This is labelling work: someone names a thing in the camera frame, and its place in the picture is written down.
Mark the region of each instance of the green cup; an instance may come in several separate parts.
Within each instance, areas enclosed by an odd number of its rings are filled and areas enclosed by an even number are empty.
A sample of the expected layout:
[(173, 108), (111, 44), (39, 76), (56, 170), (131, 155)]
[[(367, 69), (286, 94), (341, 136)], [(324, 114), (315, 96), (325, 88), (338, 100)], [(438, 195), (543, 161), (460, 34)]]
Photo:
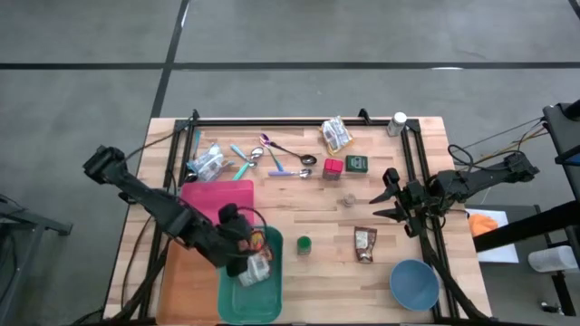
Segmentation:
[(308, 236), (298, 238), (298, 254), (310, 254), (312, 250), (312, 240)]

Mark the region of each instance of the blue bowl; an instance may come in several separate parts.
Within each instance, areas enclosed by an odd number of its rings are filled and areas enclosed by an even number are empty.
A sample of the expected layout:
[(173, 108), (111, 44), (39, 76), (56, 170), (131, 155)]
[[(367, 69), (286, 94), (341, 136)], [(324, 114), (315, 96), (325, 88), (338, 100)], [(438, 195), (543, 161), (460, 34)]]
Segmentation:
[(424, 312), (439, 299), (439, 280), (424, 262), (408, 259), (399, 262), (391, 272), (391, 292), (401, 306)]

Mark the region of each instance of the white paper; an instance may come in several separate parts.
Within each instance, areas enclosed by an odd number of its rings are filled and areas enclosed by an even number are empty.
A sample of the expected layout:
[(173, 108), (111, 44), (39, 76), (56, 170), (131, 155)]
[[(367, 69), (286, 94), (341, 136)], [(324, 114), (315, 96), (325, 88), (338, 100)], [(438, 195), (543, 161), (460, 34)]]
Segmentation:
[[(481, 209), (466, 209), (470, 214), (482, 214), (489, 216), (496, 222), (498, 227), (508, 225), (508, 217), (503, 211), (488, 211)], [(513, 263), (518, 264), (516, 246), (514, 244), (507, 244), (499, 248), (487, 250), (478, 253), (478, 259), (482, 263)]]

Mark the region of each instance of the silver spoon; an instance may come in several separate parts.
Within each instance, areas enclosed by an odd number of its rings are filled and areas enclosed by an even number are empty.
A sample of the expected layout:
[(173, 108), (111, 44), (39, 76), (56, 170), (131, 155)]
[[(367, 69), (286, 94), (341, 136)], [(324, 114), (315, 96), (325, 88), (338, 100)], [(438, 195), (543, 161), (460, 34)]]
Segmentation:
[(312, 170), (310, 168), (303, 168), (298, 172), (291, 171), (269, 171), (268, 176), (270, 177), (287, 177), (298, 175), (300, 178), (305, 179), (312, 176)]

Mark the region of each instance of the food package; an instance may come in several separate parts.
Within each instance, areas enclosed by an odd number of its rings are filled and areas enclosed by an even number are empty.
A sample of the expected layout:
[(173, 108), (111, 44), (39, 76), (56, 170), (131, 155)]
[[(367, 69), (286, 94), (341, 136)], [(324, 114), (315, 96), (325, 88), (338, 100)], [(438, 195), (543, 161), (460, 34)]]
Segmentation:
[(250, 238), (249, 249), (258, 253), (247, 258), (247, 270), (237, 276), (242, 286), (262, 282), (270, 276), (270, 262), (274, 257), (270, 247), (265, 244), (264, 232), (254, 230)]
[(372, 263), (372, 248), (377, 240), (377, 229), (370, 227), (354, 227), (354, 251), (359, 263)]
[(188, 162), (188, 168), (198, 174), (198, 180), (214, 181), (221, 175), (224, 168), (232, 162), (224, 161), (224, 154), (218, 144), (211, 144), (208, 150), (195, 160)]
[(340, 116), (323, 122), (320, 131), (323, 133), (324, 142), (330, 155), (338, 153), (354, 142), (353, 136), (344, 126)]

